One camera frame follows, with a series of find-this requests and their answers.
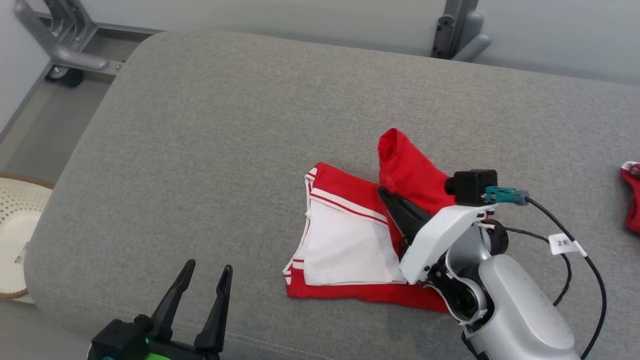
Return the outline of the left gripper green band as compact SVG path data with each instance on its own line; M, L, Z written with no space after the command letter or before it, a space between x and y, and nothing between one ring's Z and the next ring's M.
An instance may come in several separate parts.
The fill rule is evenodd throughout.
M134 318L136 325L145 331L148 354L144 360L219 360L226 341L226 326L233 284L233 267L227 264L215 287L215 301L202 331L194 344L175 342L173 321L182 299L188 289L196 267L196 260L189 259L170 285L153 314L139 314Z

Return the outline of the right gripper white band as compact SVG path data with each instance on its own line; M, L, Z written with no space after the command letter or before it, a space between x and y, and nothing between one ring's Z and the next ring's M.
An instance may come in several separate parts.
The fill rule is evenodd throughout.
M377 193L392 222L391 238L402 257L399 269L411 285L425 283L439 272L454 285L475 289L478 281L462 272L479 269L483 261L503 255L509 247L506 228L488 217L495 205L453 205L432 216L386 187L378 187ZM410 245L407 236L415 236Z

